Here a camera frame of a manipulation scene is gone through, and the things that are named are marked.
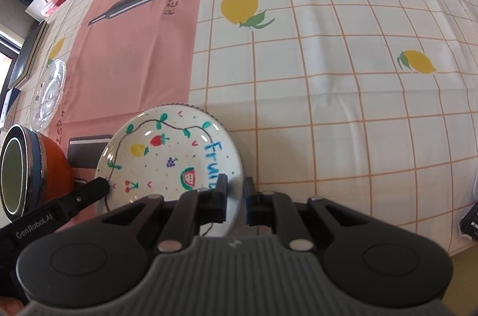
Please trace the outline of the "operator hand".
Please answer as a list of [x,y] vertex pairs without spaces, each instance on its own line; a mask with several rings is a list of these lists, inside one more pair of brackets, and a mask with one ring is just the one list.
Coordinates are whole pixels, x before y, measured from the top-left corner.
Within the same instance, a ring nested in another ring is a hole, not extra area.
[[0,298],[1,315],[15,316],[23,308],[24,308],[24,305],[18,299],[10,298],[10,297]]

